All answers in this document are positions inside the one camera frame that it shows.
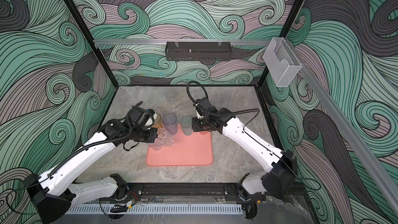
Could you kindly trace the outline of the yellow plastic cup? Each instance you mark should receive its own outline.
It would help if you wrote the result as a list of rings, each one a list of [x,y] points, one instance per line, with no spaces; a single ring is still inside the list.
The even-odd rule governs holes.
[[[154,124],[152,125],[153,128],[163,128],[162,118],[161,115],[156,113],[154,115]]]

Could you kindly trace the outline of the clear glass front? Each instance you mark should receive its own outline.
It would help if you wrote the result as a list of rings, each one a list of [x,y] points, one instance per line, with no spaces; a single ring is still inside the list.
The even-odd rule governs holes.
[[[157,131],[157,138],[153,143],[149,143],[149,148],[158,151],[163,147],[170,147],[174,144],[174,137],[165,128],[160,128]]]

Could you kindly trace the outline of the clear glass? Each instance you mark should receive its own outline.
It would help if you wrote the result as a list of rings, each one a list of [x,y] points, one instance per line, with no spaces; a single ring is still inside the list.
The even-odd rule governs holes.
[[[154,108],[154,111],[155,111],[155,113],[156,113],[157,115],[159,115],[160,117],[163,117],[163,116],[166,114],[165,108],[160,107],[160,106]]]
[[[153,143],[149,143],[149,148],[158,151],[163,147],[170,147],[174,144],[174,137],[165,128],[160,128],[157,131],[157,138]]]

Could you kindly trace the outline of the green plastic cup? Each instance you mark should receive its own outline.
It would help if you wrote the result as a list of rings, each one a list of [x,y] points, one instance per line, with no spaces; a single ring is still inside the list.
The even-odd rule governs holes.
[[[193,133],[192,118],[190,116],[183,117],[180,125],[185,136],[190,136]]]

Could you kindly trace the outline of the blue plastic cup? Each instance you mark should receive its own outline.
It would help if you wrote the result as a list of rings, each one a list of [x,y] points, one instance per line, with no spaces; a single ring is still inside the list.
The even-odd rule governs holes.
[[[162,122],[166,130],[171,134],[175,135],[178,132],[177,127],[177,116],[173,113],[166,113],[162,117]]]

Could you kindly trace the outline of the pink tray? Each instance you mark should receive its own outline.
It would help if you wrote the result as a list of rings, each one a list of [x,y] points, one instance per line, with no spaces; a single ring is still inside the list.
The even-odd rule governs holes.
[[[213,150],[211,133],[193,132],[185,136],[181,125],[174,136],[174,144],[155,151],[147,150],[146,165],[149,167],[201,167],[212,165]]]

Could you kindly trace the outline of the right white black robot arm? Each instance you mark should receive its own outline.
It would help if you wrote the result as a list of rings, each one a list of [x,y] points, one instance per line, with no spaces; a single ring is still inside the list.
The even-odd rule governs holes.
[[[243,124],[237,115],[226,108],[211,112],[196,105],[197,116],[192,118],[195,132],[218,131],[247,151],[261,165],[263,172],[247,174],[239,183],[242,198],[269,193],[283,199],[297,178],[295,154],[269,144]]]

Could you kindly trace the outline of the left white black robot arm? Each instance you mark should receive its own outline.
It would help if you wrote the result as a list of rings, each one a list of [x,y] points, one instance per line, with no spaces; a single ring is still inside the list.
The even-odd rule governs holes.
[[[76,150],[74,156],[40,175],[29,175],[23,184],[41,221],[50,224],[70,208],[96,199],[125,200],[129,188],[119,174],[89,183],[75,183],[75,180],[117,146],[128,141],[153,143],[157,136],[156,128],[112,119]]]

